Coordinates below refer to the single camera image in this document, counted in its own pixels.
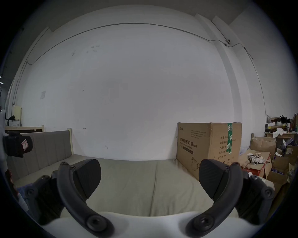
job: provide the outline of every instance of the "green tape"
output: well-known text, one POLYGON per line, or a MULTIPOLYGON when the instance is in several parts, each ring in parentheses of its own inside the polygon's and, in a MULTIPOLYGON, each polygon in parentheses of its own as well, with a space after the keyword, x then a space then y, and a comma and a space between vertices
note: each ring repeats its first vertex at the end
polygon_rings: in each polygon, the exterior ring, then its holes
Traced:
POLYGON ((232 123, 228 123, 228 143, 226 146, 226 151, 232 153, 232 138, 233 138, 233 126, 232 123))

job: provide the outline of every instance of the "white cable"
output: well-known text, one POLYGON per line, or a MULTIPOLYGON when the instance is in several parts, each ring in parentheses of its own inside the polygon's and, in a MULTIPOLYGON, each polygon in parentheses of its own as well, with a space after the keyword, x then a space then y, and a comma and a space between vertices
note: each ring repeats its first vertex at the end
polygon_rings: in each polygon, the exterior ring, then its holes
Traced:
POLYGON ((247 155, 248 155, 247 159, 250 162, 253 162, 254 165, 264 164, 264 163, 266 163, 268 161, 267 159, 264 159, 263 158, 263 156, 261 155, 261 153, 255 153, 255 154, 249 153, 247 155))

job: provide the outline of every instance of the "ceiling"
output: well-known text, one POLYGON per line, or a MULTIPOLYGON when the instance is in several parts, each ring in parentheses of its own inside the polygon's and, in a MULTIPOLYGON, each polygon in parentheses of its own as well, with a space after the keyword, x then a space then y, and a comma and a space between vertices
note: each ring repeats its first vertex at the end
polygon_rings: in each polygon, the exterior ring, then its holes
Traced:
POLYGON ((2 65, 1 88, 8 89, 27 50, 46 27, 51 31, 86 13, 117 5, 144 4, 167 7, 190 15, 213 19, 218 16, 230 24, 251 0, 52 0, 35 11, 18 31, 2 65))

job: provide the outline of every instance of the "black handle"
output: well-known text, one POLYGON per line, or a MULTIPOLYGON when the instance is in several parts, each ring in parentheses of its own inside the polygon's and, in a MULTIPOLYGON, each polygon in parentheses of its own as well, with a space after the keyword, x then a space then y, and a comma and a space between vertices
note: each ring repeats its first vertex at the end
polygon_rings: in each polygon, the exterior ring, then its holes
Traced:
POLYGON ((218 200, 207 211, 196 216, 186 226, 189 237, 203 237, 218 227, 232 212, 241 195, 243 173, 238 162, 231 164, 227 185, 218 200))
POLYGON ((57 188, 66 209, 87 231, 97 237, 110 237, 114 233, 113 224, 89 208, 78 193, 67 162, 62 162, 59 166, 57 188))

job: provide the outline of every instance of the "brown cardboard box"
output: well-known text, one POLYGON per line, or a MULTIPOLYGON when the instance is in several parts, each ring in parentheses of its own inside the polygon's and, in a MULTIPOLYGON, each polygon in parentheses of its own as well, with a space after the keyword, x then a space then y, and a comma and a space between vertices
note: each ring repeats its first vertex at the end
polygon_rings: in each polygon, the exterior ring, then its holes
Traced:
POLYGON ((298 157, 298 146, 288 145, 285 151, 285 157, 297 159, 298 157))
POLYGON ((283 175, 280 173, 270 171, 267 177, 267 180, 273 182, 274 184, 274 193, 275 193, 274 197, 276 197, 282 185, 286 184, 288 180, 288 170, 281 170, 277 168, 276 170, 282 172, 283 175))
POLYGON ((203 159, 237 161, 242 123, 178 123, 177 160, 198 180, 203 159))
POLYGON ((298 132, 298 115, 294 115, 293 122, 294 122, 295 131, 298 132))
POLYGON ((254 137, 250 149, 255 151, 270 152, 271 161, 273 159, 276 147, 276 139, 271 137, 254 137))
POLYGON ((297 159, 275 156, 272 166, 276 169, 287 170, 289 164, 295 165, 297 159))
POLYGON ((264 175, 265 178, 267 178, 272 168, 272 163, 270 161, 270 152, 247 150, 245 153, 239 156, 238 163, 245 171, 252 172, 252 174, 260 176, 262 178, 264 177, 264 175), (249 153, 260 153, 263 158, 268 160, 268 163, 254 165, 247 159, 249 153))

